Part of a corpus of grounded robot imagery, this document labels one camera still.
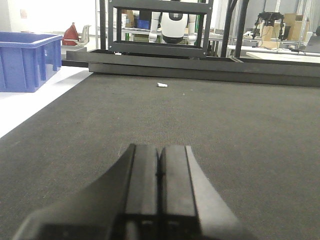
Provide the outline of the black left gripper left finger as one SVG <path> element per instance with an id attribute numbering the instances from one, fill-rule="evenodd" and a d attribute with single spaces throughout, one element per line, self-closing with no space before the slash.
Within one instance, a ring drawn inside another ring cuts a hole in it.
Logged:
<path id="1" fill-rule="evenodd" d="M 97 180 L 32 212 L 16 240 L 151 240 L 157 235 L 158 151 L 130 144 Z"/>

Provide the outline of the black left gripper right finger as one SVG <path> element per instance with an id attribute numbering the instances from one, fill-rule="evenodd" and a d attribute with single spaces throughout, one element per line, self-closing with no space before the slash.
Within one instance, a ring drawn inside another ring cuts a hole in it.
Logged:
<path id="1" fill-rule="evenodd" d="M 160 165 L 165 240 L 250 239 L 250 232 L 212 186 L 190 146 L 166 146 Z"/>

